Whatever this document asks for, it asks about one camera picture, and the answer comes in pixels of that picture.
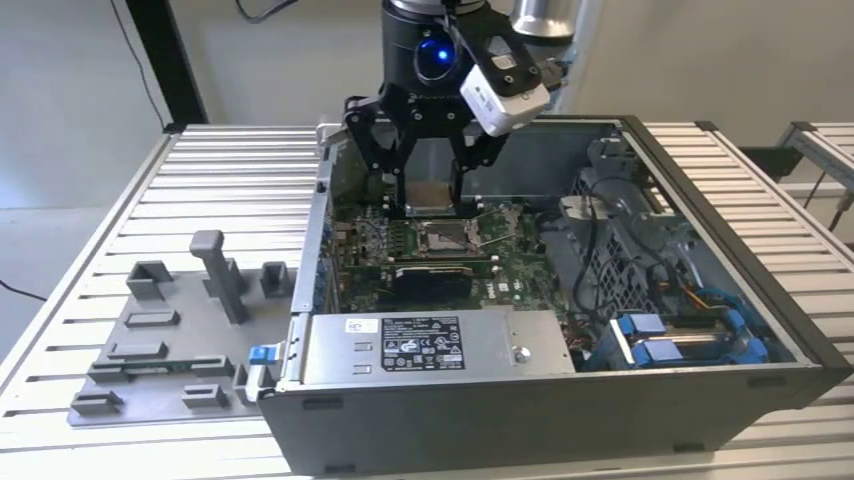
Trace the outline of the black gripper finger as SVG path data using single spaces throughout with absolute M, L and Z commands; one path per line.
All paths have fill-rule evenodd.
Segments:
M 403 119 L 404 112 L 404 102 L 391 93 L 376 97 L 351 96 L 344 101 L 343 122 L 349 137 L 368 170 L 395 177 L 395 204 L 399 210 L 404 209 L 407 202 L 406 165 L 418 141 L 411 122 Z M 379 115 L 395 129 L 395 140 L 388 147 L 380 144 L 374 132 Z
M 492 166 L 508 140 L 508 135 L 494 137 L 482 133 L 468 145 L 463 132 L 452 133 L 448 142 L 454 154 L 451 162 L 450 200 L 456 207 L 460 203 L 464 175 L 479 167 Z

